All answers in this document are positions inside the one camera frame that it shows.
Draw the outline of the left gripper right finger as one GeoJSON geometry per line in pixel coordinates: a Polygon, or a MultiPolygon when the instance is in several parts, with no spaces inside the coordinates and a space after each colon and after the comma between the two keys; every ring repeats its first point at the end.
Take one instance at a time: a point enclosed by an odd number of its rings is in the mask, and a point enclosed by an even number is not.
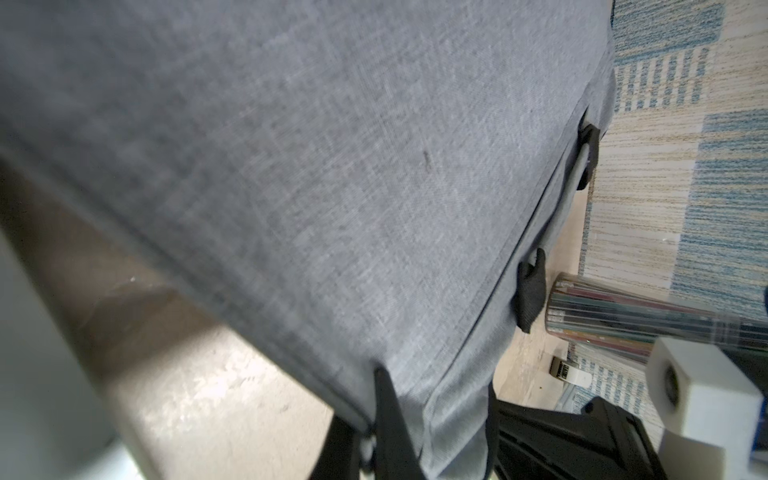
{"type": "Polygon", "coordinates": [[[376,479],[424,480],[397,394],[388,371],[377,367],[374,373],[376,420],[374,472],[376,479]]]}

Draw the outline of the grey laptop bag with handles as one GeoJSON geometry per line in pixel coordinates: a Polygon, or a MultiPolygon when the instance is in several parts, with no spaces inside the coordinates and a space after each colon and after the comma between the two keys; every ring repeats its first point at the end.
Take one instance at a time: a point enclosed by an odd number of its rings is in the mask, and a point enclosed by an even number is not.
{"type": "Polygon", "coordinates": [[[613,113],[609,1],[5,1],[1,155],[379,438],[484,479],[613,113]]]}

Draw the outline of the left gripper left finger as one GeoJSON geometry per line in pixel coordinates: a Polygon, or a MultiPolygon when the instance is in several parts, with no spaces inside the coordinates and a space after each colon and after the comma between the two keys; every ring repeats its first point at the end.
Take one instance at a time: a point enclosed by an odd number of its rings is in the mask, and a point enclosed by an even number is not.
{"type": "Polygon", "coordinates": [[[361,470],[360,433],[334,416],[310,480],[358,480],[361,470]]]}

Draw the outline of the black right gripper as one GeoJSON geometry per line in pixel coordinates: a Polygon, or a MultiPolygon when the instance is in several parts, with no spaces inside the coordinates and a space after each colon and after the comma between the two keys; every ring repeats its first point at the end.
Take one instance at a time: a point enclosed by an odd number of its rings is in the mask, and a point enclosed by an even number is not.
{"type": "Polygon", "coordinates": [[[499,479],[665,479],[642,421],[601,397],[579,414],[498,404],[499,479]]]}

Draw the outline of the silver Apple laptop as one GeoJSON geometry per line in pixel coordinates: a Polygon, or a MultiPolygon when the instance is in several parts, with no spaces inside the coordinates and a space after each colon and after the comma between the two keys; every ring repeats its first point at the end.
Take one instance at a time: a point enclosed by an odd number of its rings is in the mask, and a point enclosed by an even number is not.
{"type": "Polygon", "coordinates": [[[143,476],[6,238],[1,240],[1,476],[143,476]]]}

